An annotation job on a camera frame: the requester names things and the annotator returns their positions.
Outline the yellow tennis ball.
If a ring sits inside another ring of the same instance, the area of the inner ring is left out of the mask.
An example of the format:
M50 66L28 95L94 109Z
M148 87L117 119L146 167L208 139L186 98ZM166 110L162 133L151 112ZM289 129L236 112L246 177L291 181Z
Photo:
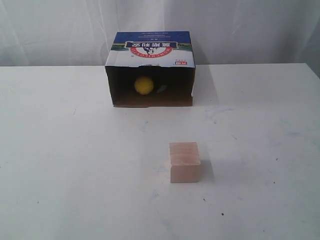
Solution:
M134 82L134 89L140 95L148 95L154 90L154 82L151 77L139 76Z

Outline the pink wooden block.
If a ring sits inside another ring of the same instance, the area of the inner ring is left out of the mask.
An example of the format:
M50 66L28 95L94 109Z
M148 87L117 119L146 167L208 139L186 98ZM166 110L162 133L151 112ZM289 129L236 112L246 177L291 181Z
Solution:
M170 182L197 183L202 176L202 164L196 142L169 144Z

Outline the open cardboard milk box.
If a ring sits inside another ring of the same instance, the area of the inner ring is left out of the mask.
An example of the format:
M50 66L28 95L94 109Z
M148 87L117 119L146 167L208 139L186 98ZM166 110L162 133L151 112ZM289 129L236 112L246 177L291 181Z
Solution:
M117 32L105 71L116 108L190 107L196 65L189 31ZM153 80L153 91L141 95L138 77Z

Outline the white backdrop curtain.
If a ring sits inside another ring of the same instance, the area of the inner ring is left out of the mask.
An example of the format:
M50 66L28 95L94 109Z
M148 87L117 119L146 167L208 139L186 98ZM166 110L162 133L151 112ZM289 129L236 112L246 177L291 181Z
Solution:
M3 0L0 63L103 65L143 31L189 31L197 64L320 61L317 0Z

